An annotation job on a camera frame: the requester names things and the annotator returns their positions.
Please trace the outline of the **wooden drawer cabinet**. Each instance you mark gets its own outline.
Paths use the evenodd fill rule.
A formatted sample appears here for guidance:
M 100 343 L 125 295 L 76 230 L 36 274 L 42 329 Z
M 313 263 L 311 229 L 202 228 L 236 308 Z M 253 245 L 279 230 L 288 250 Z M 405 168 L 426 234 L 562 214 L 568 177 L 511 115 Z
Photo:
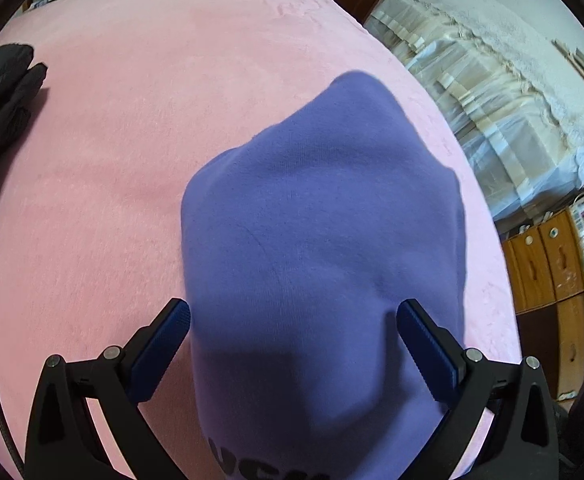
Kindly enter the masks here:
M 501 244 L 524 356 L 567 410 L 584 382 L 584 259 L 568 208 Z

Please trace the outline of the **pink bed sheet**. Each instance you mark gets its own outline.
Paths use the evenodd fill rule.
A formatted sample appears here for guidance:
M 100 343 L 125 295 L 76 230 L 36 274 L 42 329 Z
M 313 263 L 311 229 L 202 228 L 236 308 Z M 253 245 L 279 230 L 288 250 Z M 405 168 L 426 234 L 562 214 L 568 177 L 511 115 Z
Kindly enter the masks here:
M 95 358 L 183 294 L 180 204 L 205 162 L 281 122 L 349 70 L 391 90 L 461 184 L 466 341 L 521 348 L 483 193 L 437 106 L 332 0 L 58 0 L 0 44 L 48 67 L 0 166 L 0 399 L 24 444 L 43 363 Z

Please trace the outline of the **lace covered furniture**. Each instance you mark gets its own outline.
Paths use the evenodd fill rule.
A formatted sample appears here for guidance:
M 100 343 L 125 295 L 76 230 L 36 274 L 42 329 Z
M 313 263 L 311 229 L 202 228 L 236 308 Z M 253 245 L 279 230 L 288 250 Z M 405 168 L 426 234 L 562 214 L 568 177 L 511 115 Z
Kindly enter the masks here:
M 365 27 L 429 93 L 508 231 L 584 188 L 584 79 L 496 0 L 383 0 Z

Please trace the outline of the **purple zip hoodie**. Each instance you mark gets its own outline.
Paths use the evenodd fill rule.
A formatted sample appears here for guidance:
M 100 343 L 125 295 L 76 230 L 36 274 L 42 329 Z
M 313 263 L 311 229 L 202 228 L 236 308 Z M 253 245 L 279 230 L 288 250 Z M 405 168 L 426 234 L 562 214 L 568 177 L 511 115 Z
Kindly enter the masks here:
M 395 479 L 443 412 L 400 340 L 463 333 L 456 174 L 370 75 L 208 162 L 181 207 L 203 434 L 230 479 Z

